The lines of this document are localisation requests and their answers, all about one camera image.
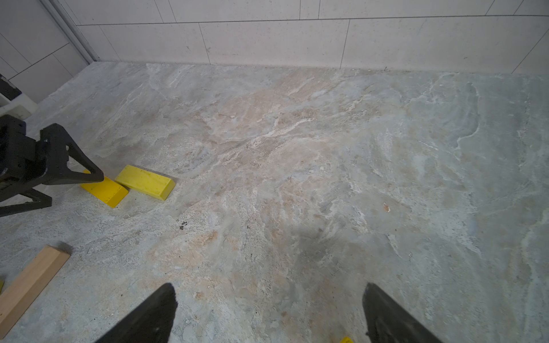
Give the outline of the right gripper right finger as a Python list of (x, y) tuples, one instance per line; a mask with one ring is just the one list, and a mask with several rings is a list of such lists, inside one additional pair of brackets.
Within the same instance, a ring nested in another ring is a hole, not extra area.
[(442, 342), (375, 283), (365, 288), (363, 309), (371, 342)]

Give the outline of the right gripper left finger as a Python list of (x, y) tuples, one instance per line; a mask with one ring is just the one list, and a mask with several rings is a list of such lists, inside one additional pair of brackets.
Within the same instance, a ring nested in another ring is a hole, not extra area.
[(177, 310), (176, 292), (165, 283), (102, 335), (100, 342), (168, 342)]

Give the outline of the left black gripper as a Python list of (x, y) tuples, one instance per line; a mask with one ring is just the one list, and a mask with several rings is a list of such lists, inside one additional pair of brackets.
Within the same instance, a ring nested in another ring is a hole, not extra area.
[[(51, 207), (52, 198), (33, 188), (41, 184), (91, 184), (104, 181), (103, 171), (89, 159), (60, 124), (40, 131), (39, 146), (44, 157), (44, 174), (37, 155), (37, 142), (27, 137), (26, 123), (9, 114), (1, 116), (1, 201), (22, 195), (29, 202), (1, 207), (1, 217)], [(73, 158), (88, 172), (68, 167)]]

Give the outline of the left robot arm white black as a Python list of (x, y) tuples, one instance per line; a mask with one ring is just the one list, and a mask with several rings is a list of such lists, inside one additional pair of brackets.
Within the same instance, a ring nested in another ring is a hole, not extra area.
[(15, 196), (29, 201), (1, 207), (1, 216), (51, 207), (52, 198), (35, 187), (104, 181), (103, 171), (79, 148), (67, 130), (51, 124), (40, 140), (27, 136), (24, 121), (37, 105), (1, 77), (1, 201)]

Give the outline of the natural wood block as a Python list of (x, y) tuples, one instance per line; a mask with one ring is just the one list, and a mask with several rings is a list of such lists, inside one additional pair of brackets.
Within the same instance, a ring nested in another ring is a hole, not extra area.
[(1, 339), (4, 339), (70, 254), (46, 246), (1, 294)]

